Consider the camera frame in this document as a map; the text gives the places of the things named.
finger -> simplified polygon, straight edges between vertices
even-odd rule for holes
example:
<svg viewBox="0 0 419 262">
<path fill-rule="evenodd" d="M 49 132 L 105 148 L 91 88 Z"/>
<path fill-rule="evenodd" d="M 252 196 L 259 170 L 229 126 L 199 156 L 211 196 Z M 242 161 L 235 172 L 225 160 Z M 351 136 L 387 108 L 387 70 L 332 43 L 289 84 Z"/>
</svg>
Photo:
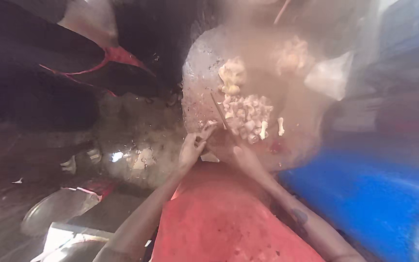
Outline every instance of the finger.
<svg viewBox="0 0 419 262">
<path fill-rule="evenodd" d="M 196 152 L 198 152 L 198 154 L 201 154 L 201 152 L 203 152 L 203 149 L 205 149 L 206 146 L 206 141 L 202 142 L 197 148 L 196 148 Z"/>
</svg>

